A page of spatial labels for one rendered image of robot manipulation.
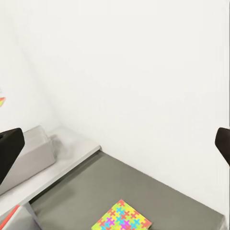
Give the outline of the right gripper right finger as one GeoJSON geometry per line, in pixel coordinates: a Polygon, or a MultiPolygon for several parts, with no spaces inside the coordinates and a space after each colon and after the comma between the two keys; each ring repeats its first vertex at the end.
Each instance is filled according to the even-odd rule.
{"type": "Polygon", "coordinates": [[[230,129],[218,128],[215,145],[230,166],[230,129]]]}

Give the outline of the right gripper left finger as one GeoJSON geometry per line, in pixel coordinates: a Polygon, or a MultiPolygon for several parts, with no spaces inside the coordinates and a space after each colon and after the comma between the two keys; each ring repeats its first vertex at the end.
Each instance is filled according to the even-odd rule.
{"type": "Polygon", "coordinates": [[[20,127],[0,133],[0,184],[25,146],[24,135],[20,127]]]}

